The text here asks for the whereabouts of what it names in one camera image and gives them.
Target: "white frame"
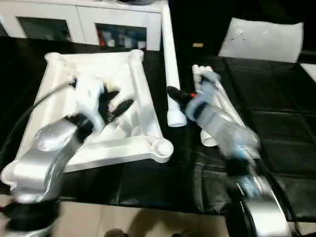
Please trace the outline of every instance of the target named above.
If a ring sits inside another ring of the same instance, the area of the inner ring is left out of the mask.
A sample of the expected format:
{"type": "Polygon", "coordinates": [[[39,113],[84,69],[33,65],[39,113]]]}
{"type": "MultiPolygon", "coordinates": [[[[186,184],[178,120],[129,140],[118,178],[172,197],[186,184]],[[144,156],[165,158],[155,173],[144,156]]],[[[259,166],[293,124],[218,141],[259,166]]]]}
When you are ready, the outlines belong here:
{"type": "Polygon", "coordinates": [[[160,50],[161,14],[108,8],[78,6],[79,18],[87,44],[99,45],[95,23],[144,27],[147,30],[146,49],[160,50]]]}
{"type": "Polygon", "coordinates": [[[17,17],[35,17],[66,20],[68,30],[75,43],[85,43],[76,6],[0,1],[2,25],[11,37],[26,38],[17,17]]]}

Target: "black leather surface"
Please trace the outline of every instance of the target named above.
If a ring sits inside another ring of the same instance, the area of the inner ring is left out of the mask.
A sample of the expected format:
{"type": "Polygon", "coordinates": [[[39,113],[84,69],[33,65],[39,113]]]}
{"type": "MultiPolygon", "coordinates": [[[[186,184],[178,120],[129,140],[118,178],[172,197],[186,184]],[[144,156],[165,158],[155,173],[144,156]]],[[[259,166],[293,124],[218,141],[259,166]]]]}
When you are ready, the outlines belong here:
{"type": "MultiPolygon", "coordinates": [[[[101,52],[97,46],[44,40],[0,39],[1,143],[22,111],[31,105],[46,67],[43,56],[101,52]]],[[[263,162],[277,197],[291,204],[299,220],[316,220],[316,83],[297,64],[178,53],[181,85],[193,88],[191,66],[210,65],[221,74],[232,103],[262,141],[263,162]]],[[[192,123],[169,128],[163,55],[147,51],[144,69],[162,132],[174,145],[166,164],[151,160],[68,173],[63,199],[150,207],[183,212],[223,214],[229,202],[225,160],[217,148],[204,147],[200,129],[192,123]]],[[[15,157],[21,128],[3,159],[15,157]]],[[[1,193],[8,192],[4,185],[1,193]]]]}
{"type": "Polygon", "coordinates": [[[176,46],[218,55],[232,17],[277,24],[304,23],[300,62],[316,63],[314,2],[310,0],[170,0],[176,46]],[[192,48],[195,42],[203,48],[192,48]]]}

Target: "black cable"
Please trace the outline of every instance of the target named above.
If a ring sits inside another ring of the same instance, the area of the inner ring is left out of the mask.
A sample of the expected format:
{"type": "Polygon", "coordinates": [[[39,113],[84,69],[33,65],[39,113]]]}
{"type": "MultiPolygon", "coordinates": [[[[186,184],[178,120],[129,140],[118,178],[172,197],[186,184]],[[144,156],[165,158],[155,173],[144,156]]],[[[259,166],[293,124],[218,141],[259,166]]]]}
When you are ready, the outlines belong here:
{"type": "Polygon", "coordinates": [[[0,170],[2,170],[3,167],[3,156],[5,155],[5,152],[12,140],[12,137],[14,135],[14,133],[16,132],[16,130],[19,128],[19,126],[21,125],[21,123],[28,118],[28,116],[30,115],[30,113],[36,108],[36,106],[38,106],[41,102],[43,102],[44,100],[46,100],[48,97],[50,97],[51,95],[53,95],[54,93],[66,88],[67,86],[72,85],[73,87],[76,86],[76,81],[74,82],[68,82],[65,84],[62,84],[58,87],[56,87],[55,89],[53,89],[51,92],[49,92],[48,94],[46,94],[45,96],[43,96],[40,100],[38,100],[35,104],[33,104],[32,106],[30,106],[23,114],[22,116],[19,118],[19,120],[14,124],[12,130],[10,131],[9,135],[7,136],[5,142],[3,143],[1,150],[0,150],[0,170]]]}

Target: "black mat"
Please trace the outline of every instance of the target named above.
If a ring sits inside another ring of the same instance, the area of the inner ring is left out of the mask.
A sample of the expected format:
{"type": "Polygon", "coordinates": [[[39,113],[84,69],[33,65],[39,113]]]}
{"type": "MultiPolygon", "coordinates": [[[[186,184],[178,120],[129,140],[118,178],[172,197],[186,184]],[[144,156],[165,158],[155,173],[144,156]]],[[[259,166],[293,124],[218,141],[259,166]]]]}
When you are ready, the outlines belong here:
{"type": "MultiPolygon", "coordinates": [[[[0,140],[22,111],[32,104],[46,67],[48,52],[102,52],[97,46],[45,40],[0,39],[0,140]]],[[[301,221],[316,220],[316,83],[297,64],[219,57],[195,58],[178,53],[181,85],[193,88],[191,65],[210,65],[245,122],[262,141],[262,156],[287,218],[287,201],[301,221]]],[[[164,62],[161,52],[147,51],[144,68],[159,123],[174,154],[166,164],[151,160],[68,173],[63,199],[150,207],[183,212],[223,214],[229,202],[225,160],[217,148],[200,143],[192,123],[169,128],[166,123],[164,62]]],[[[24,128],[19,131],[4,163],[15,157],[24,128]]],[[[2,193],[8,188],[1,186],[2,193]]]]}

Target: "white rod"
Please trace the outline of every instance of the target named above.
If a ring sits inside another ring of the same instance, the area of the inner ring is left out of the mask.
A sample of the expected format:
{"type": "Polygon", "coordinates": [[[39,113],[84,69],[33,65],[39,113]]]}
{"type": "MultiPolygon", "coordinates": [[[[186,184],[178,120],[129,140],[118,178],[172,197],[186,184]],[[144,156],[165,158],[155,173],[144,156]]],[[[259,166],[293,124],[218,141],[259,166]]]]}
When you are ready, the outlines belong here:
{"type": "MultiPolygon", "coordinates": [[[[180,89],[177,58],[175,53],[171,16],[168,3],[162,7],[162,39],[164,64],[166,71],[166,84],[180,89]]],[[[168,96],[168,125],[170,127],[181,127],[187,124],[187,118],[180,111],[178,103],[168,96]]]]}
{"type": "Polygon", "coordinates": [[[135,94],[135,103],[137,104],[138,119],[142,127],[143,135],[163,138],[158,118],[155,112],[153,100],[147,84],[143,64],[140,56],[143,56],[140,50],[131,51],[131,56],[128,59],[128,66],[133,78],[134,90],[140,94],[135,94]]]}

